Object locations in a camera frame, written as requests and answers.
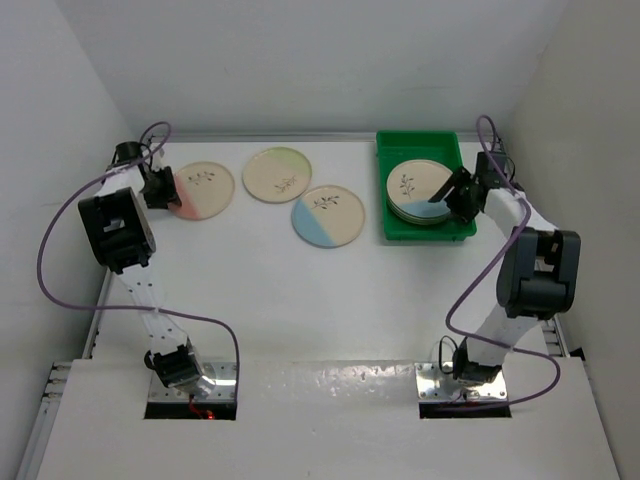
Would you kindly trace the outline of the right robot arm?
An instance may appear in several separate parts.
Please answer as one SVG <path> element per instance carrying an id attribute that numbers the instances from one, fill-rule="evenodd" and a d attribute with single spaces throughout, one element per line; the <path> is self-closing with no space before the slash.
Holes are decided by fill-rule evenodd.
<path id="1" fill-rule="evenodd" d="M 452 378 L 462 384 L 493 381 L 506 356 L 537 322 L 568 311 L 575 298 L 581 238 L 547 221 L 504 172 L 502 153 L 480 152 L 473 171 L 460 167 L 431 197 L 454 221 L 484 214 L 506 242 L 482 271 L 498 272 L 496 304 L 482 325 L 466 332 L 452 358 Z"/>

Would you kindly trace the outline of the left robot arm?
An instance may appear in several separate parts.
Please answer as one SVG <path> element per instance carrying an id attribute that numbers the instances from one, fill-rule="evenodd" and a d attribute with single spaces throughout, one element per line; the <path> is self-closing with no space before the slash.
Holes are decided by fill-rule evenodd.
<path id="1" fill-rule="evenodd" d="M 165 295 L 151 258 L 156 242 L 146 209 L 179 206 L 169 167 L 154 170 L 143 159 L 149 146 L 130 141 L 115 147 L 98 192 L 78 203 L 93 254 L 125 285 L 149 337 L 146 367 L 166 388 L 203 397 L 207 388 L 198 355 L 186 331 L 161 308 Z"/>

